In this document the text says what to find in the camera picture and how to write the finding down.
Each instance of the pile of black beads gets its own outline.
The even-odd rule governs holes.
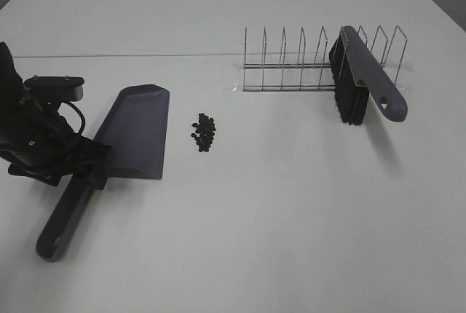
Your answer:
[[[199,113],[199,123],[193,123],[192,127],[196,128],[196,132],[191,134],[199,146],[199,151],[209,151],[212,145],[213,136],[216,135],[216,125],[213,118],[209,118],[204,113]]]

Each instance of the handle hole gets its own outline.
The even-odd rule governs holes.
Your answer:
[[[387,108],[387,99],[385,97],[380,98],[380,104],[382,105],[383,109]]]

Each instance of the wire rack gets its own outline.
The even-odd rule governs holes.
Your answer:
[[[299,31],[297,52],[288,51],[287,53],[289,42],[285,27],[283,27],[281,34],[280,52],[270,52],[267,49],[267,30],[264,27],[261,53],[248,54],[248,27],[245,27],[242,91],[333,91],[335,84],[331,74],[324,76],[324,70],[330,68],[328,51],[331,47],[328,44],[325,27],[320,29],[314,53],[309,53],[307,50],[308,41],[304,28],[301,27]],[[400,60],[396,66],[396,75],[393,79],[395,84],[398,80],[406,45],[408,44],[408,38],[405,33],[397,25],[391,39],[389,39],[383,27],[379,25],[369,48],[369,40],[364,28],[361,25],[358,27],[358,35],[366,43],[366,46],[373,53],[374,57],[380,60],[382,68],[387,65],[388,57],[393,53],[394,40],[399,39],[396,37],[398,34],[402,37],[403,47],[400,53]],[[379,46],[379,49],[375,52],[374,46],[376,44]]]

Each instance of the black cable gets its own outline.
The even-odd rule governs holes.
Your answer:
[[[86,127],[86,119],[84,117],[84,114],[73,103],[71,102],[63,102],[63,103],[71,107],[71,109],[73,109],[79,115],[79,118],[81,119],[81,127],[79,128],[77,135],[81,135],[84,132],[84,128]]]

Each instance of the table surface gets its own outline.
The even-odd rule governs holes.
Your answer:
[[[342,22],[407,32],[404,123],[370,102],[344,125],[331,92],[233,90],[245,24]],[[163,179],[109,180],[61,262],[34,245],[67,180],[0,163],[1,312],[465,311],[466,34],[431,0],[12,0],[0,36],[24,79],[86,79],[88,137],[123,87],[170,91]],[[189,136],[201,111],[208,154]]]

